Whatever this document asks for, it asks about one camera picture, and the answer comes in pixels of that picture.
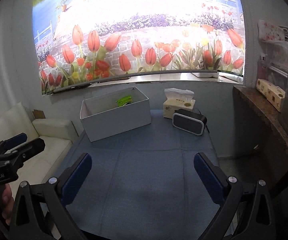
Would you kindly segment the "person left hand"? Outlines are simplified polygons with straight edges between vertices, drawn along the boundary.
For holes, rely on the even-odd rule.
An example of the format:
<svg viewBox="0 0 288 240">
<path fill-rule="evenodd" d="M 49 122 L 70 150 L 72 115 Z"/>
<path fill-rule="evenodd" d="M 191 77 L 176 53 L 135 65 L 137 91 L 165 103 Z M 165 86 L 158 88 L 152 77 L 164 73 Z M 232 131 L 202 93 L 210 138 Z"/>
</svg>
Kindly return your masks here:
<svg viewBox="0 0 288 240">
<path fill-rule="evenodd" d="M 10 225 L 14 198 L 10 184 L 0 186 L 0 217 L 3 217 L 6 225 Z"/>
</svg>

